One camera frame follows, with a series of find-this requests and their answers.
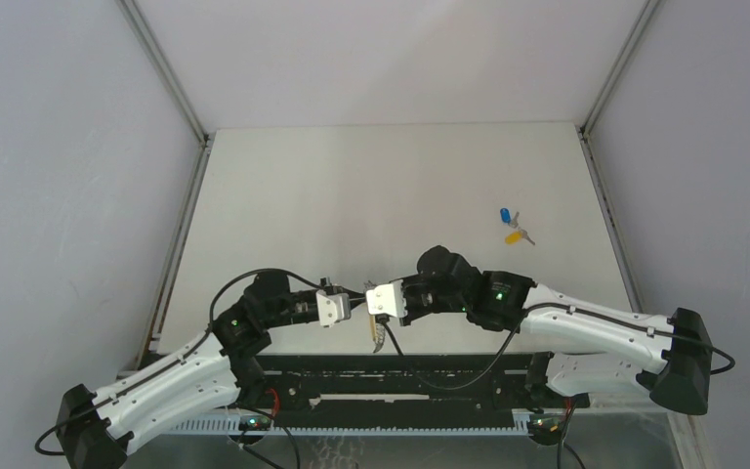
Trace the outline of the metal keyring with small rings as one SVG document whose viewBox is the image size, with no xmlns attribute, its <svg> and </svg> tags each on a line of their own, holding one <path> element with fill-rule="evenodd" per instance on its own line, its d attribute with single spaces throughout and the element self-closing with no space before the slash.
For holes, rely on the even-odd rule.
<svg viewBox="0 0 750 469">
<path fill-rule="evenodd" d="M 389 309 L 387 304 L 389 297 L 385 295 L 385 290 L 381 285 L 378 285 L 371 280 L 367 280 L 363 286 L 366 297 L 366 312 L 369 315 L 370 331 L 373 342 L 373 354 L 377 354 L 384 347 L 386 332 L 383 330 L 383 327 L 379 324 L 376 317 L 384 314 Z"/>
</svg>

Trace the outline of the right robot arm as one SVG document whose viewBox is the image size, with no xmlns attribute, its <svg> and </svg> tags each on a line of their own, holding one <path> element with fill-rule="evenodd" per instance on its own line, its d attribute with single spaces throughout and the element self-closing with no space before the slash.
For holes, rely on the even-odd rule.
<svg viewBox="0 0 750 469">
<path fill-rule="evenodd" d="M 482 271 L 438 245 L 422 254 L 415 274 L 392 280 L 387 310 L 401 325 L 431 314 L 457 313 L 489 331 L 556 337 L 577 352 L 549 351 L 526 379 L 535 405 L 591 393 L 638 392 L 667 410 L 704 415 L 718 350 L 701 314 L 624 312 L 567 296 L 530 277 Z"/>
</svg>

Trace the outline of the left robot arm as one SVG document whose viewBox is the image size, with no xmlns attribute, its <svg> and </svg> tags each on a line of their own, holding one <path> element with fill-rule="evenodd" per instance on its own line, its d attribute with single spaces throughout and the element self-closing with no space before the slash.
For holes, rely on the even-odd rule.
<svg viewBox="0 0 750 469">
<path fill-rule="evenodd" d="M 295 274 L 247 273 L 251 283 L 229 308 L 210 308 L 206 329 L 178 351 L 95 391 L 77 385 L 62 397 L 52 433 L 72 468 L 119 468 L 144 444 L 217 407 L 258 405 L 269 388 L 256 357 L 276 327 L 347 320 L 361 292 L 326 281 L 294 291 Z"/>
</svg>

